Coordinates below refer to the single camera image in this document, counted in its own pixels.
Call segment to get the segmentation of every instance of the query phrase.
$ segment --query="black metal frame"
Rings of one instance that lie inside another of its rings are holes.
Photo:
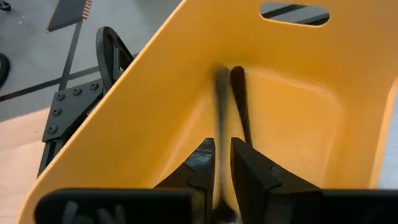
[[[73,35],[72,47],[68,54],[69,60],[65,64],[60,88],[58,92],[54,93],[47,118],[42,139],[45,142],[45,147],[38,175],[43,172],[86,119],[87,114],[97,105],[117,78],[120,77],[120,68],[122,70],[127,69],[135,57],[131,55],[112,28],[103,27],[98,30],[96,38],[98,68],[102,79],[65,89],[79,32],[78,24],[76,25],[75,35]]]

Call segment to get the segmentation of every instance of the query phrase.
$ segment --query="black bracket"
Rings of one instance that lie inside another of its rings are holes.
[[[103,97],[103,82],[67,88],[54,94],[43,135],[44,152],[39,175]]]
[[[267,214],[280,214],[283,201],[274,200],[274,194],[319,191],[239,138],[231,140],[231,168],[243,223],[277,223],[265,222]]]
[[[207,138],[156,188],[196,189],[203,192],[205,204],[202,214],[204,223],[209,223],[213,203],[214,174],[215,142],[213,138]]]

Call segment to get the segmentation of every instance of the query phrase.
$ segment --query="floor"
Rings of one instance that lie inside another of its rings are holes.
[[[45,33],[58,0],[9,0],[11,12],[0,11],[0,52],[12,70],[0,96],[61,77],[74,26]],[[95,34],[112,27],[129,50],[139,52],[180,0],[94,0],[83,23],[71,72],[97,65]],[[68,87],[99,78],[98,73],[68,82]],[[47,108],[58,86],[0,102],[0,122]],[[398,188],[398,112],[393,115],[380,188]]]

